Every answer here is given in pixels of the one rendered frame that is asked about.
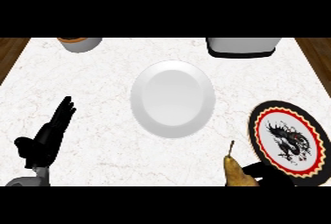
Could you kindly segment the plain white plate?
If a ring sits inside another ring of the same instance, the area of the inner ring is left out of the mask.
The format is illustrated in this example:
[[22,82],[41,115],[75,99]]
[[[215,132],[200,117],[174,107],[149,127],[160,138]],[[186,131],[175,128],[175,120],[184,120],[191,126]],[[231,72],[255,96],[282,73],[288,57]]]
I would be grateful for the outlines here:
[[131,114],[155,136],[183,138],[197,132],[212,117],[212,84],[190,63],[166,60],[138,74],[129,90]]

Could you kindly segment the white appliance with black base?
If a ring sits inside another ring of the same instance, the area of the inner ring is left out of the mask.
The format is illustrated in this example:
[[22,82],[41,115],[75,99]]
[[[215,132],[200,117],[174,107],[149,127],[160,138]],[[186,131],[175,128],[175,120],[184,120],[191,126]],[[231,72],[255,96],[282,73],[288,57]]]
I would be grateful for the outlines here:
[[215,58],[251,59],[268,57],[279,38],[206,38],[208,54]]

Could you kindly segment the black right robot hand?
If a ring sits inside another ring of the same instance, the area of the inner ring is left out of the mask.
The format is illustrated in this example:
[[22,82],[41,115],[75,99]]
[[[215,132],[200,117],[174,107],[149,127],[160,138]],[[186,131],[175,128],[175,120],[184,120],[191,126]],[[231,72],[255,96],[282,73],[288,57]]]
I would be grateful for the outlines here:
[[293,187],[295,184],[289,177],[270,165],[262,162],[246,165],[242,168],[242,172],[249,175],[254,179],[259,178],[256,181],[261,187]]

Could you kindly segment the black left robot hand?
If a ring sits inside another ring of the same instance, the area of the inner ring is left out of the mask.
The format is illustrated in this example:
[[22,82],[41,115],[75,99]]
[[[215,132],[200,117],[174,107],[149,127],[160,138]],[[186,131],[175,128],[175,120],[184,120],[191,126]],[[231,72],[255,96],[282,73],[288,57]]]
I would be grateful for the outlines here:
[[50,121],[39,128],[35,138],[20,136],[14,139],[17,155],[24,159],[26,169],[48,167],[53,164],[75,111],[73,102],[66,96],[57,105]]

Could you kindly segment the grey pot with orange rim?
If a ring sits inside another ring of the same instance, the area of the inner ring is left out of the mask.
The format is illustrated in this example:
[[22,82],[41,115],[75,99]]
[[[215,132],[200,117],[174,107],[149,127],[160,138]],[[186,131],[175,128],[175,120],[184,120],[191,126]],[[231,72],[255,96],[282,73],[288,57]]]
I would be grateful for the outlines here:
[[98,45],[101,38],[57,38],[57,41],[69,52],[84,53]]

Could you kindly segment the black-rimmed patterned plate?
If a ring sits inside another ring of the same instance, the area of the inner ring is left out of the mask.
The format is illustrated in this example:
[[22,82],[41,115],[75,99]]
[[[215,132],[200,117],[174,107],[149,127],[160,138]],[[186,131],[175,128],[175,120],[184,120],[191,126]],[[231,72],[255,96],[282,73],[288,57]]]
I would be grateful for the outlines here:
[[282,172],[295,186],[320,186],[331,180],[331,142],[308,113],[285,101],[261,102],[248,118],[255,156]]

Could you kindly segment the yellow-brown pear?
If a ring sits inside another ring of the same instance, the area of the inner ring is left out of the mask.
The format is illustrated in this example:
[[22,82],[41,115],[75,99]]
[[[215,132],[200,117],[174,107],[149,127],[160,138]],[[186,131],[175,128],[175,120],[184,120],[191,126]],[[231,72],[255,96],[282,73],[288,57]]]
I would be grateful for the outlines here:
[[243,173],[243,169],[233,159],[230,152],[222,157],[222,170],[227,186],[258,186],[254,178]]

